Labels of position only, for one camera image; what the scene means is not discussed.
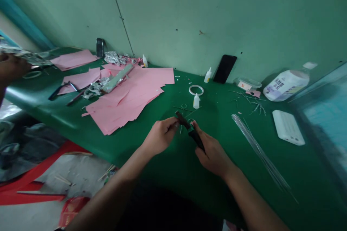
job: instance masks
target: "plastic container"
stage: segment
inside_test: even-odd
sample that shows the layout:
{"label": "plastic container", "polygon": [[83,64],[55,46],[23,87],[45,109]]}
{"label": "plastic container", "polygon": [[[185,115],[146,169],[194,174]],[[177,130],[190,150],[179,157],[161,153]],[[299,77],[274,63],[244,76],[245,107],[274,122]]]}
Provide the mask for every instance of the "plastic container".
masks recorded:
{"label": "plastic container", "polygon": [[142,55],[142,61],[143,61],[144,66],[148,67],[148,62],[147,62],[145,55]]}
{"label": "plastic container", "polygon": [[280,73],[264,88],[263,94],[267,99],[274,102],[280,102],[290,98],[308,85],[310,81],[310,70],[316,66],[316,63],[306,62],[301,70],[286,70]]}
{"label": "plastic container", "polygon": [[194,102],[193,102],[193,108],[198,109],[200,107],[200,98],[198,97],[198,94],[195,94]]}
{"label": "plastic container", "polygon": [[236,78],[234,81],[239,88],[242,88],[243,90],[248,92],[252,92],[254,90],[257,90],[258,88],[261,88],[261,83],[252,79],[240,77]]}
{"label": "plastic container", "polygon": [[210,70],[206,73],[206,76],[205,76],[205,79],[204,79],[204,82],[207,83],[208,81],[210,81],[210,77],[211,77],[211,67],[210,67]]}

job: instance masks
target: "smartphone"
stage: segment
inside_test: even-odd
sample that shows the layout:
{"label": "smartphone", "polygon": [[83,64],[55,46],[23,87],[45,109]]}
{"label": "smartphone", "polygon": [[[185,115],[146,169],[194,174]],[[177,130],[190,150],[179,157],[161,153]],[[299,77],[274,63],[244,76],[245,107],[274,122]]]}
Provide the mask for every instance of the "smartphone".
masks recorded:
{"label": "smartphone", "polygon": [[236,59],[237,57],[235,56],[223,55],[213,81],[224,84],[229,77],[232,67],[234,67]]}
{"label": "smartphone", "polygon": [[101,38],[97,38],[97,57],[103,58],[105,56],[104,46],[105,46],[105,40]]}

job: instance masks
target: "green tabletop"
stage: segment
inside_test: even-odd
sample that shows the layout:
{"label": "green tabletop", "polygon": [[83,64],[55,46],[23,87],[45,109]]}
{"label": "green tabletop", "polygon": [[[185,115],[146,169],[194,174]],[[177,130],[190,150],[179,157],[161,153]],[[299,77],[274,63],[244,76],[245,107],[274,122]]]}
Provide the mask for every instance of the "green tabletop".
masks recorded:
{"label": "green tabletop", "polygon": [[[58,56],[74,51],[78,50],[62,48],[52,54]],[[93,154],[122,166],[141,145],[155,121],[175,115],[177,109],[174,106],[187,104],[187,109],[194,110],[188,83],[200,85],[205,90],[200,96],[202,107],[187,119],[195,119],[204,131],[219,140],[229,157],[284,222],[292,230],[343,229],[346,206],[310,141],[303,133],[306,145],[296,146],[277,136],[272,111],[279,109],[291,112],[286,103],[263,101],[266,115],[259,115],[259,111],[250,114],[255,106],[245,98],[240,97],[237,104],[235,101],[230,102],[238,94],[229,90],[240,91],[235,85],[213,81],[204,83],[201,76],[174,70],[175,76],[179,76],[175,84],[163,87],[164,93],[149,103],[135,121],[128,122],[110,136],[104,136],[90,116],[81,117],[85,113],[81,108],[97,100],[97,97],[80,99],[69,107],[66,103],[76,96],[75,92],[59,96],[54,101],[47,99],[62,83],[64,76],[86,72],[101,64],[99,60],[65,72],[50,67],[46,70],[48,74],[14,82],[7,89],[6,99]],[[255,139],[291,186],[299,204],[273,182],[233,121],[231,114],[238,112],[242,113],[239,116],[246,120]],[[178,130],[171,146],[150,161],[142,177],[191,199],[219,217],[245,227],[226,185],[201,166],[194,149],[195,143],[188,137],[186,129],[182,128],[181,133]]]}

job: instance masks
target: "small white bottle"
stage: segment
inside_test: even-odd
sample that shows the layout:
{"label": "small white bottle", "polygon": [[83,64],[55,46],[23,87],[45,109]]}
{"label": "small white bottle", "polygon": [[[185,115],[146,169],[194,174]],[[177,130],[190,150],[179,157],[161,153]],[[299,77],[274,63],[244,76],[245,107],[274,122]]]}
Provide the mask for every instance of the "small white bottle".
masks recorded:
{"label": "small white bottle", "polygon": [[147,62],[145,55],[142,55],[142,61],[143,61],[144,66],[148,67],[148,62]]}
{"label": "small white bottle", "polygon": [[198,94],[196,93],[194,97],[193,108],[198,109],[199,107],[200,107],[200,98]]}
{"label": "small white bottle", "polygon": [[205,76],[205,79],[204,79],[204,82],[207,83],[209,80],[210,80],[210,77],[211,77],[211,67],[210,67],[210,70],[206,73],[206,76]]}
{"label": "small white bottle", "polygon": [[263,94],[274,102],[288,99],[308,85],[310,70],[316,66],[316,63],[306,62],[301,70],[286,70],[280,73],[264,88]]}

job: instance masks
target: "hand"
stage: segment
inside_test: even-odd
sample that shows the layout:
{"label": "hand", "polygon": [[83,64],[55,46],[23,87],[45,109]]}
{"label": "hand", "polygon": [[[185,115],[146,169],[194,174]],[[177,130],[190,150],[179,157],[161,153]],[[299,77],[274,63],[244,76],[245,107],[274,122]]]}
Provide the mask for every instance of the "hand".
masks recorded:
{"label": "hand", "polygon": [[169,147],[178,129],[178,121],[178,118],[170,117],[154,123],[142,144],[144,149],[150,153],[150,156],[155,156]]}
{"label": "hand", "polygon": [[198,147],[195,149],[195,154],[199,158],[200,163],[204,168],[225,180],[227,176],[231,175],[237,169],[237,167],[229,159],[216,139],[202,131],[196,121],[193,121],[192,125],[198,132],[206,152],[205,154],[204,151]]}
{"label": "hand", "polygon": [[13,54],[0,54],[0,85],[7,87],[12,81],[24,76],[31,68],[25,59]]}

